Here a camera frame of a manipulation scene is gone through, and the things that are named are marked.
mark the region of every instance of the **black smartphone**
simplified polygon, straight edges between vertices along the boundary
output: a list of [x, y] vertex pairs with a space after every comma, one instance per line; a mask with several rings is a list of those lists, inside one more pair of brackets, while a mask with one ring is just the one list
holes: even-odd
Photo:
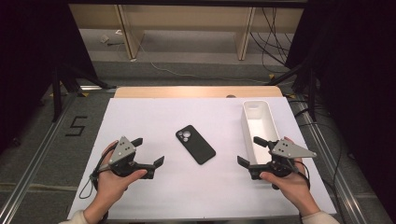
[[177, 131], [176, 137], [200, 165], [216, 156], [215, 149], [206, 142], [192, 125]]

